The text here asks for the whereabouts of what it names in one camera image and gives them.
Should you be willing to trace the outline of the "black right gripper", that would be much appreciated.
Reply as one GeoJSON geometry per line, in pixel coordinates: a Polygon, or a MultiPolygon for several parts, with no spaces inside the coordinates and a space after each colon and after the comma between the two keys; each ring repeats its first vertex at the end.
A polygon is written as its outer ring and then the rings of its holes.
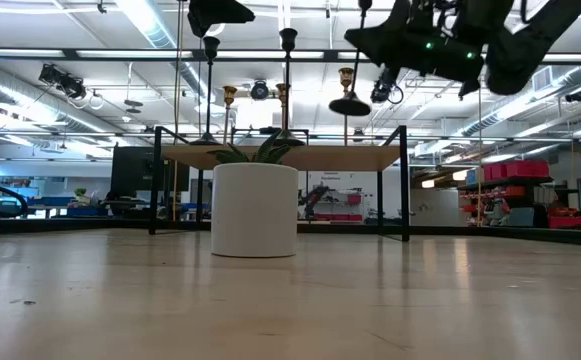
{"type": "Polygon", "coordinates": [[[395,0],[383,23],[349,29],[345,40],[376,66],[388,60],[391,67],[409,68],[422,75],[462,83],[476,80],[484,65],[481,52],[486,39],[482,34],[468,30],[456,37],[446,37],[435,29],[431,32],[407,29],[410,5],[409,0],[395,0]]]}

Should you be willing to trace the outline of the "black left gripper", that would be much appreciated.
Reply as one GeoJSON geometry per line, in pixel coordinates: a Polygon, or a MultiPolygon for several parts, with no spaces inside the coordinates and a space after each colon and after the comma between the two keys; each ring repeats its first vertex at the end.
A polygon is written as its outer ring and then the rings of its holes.
{"type": "MultiPolygon", "coordinates": [[[[192,33],[202,39],[210,26],[204,22],[201,0],[190,0],[187,14],[192,33]]],[[[256,18],[253,11],[237,0],[212,0],[210,4],[211,24],[245,24],[256,18]]]]}

